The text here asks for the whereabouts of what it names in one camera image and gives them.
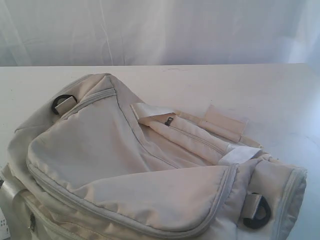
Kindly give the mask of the beige fabric duffel bag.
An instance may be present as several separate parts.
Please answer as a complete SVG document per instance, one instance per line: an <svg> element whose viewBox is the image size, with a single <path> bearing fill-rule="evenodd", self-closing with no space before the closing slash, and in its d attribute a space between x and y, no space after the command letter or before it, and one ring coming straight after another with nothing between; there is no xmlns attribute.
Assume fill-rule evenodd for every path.
<svg viewBox="0 0 320 240"><path fill-rule="evenodd" d="M285 240L307 171L210 106L151 106L111 74L57 93L14 133L0 226L14 240Z"/></svg>

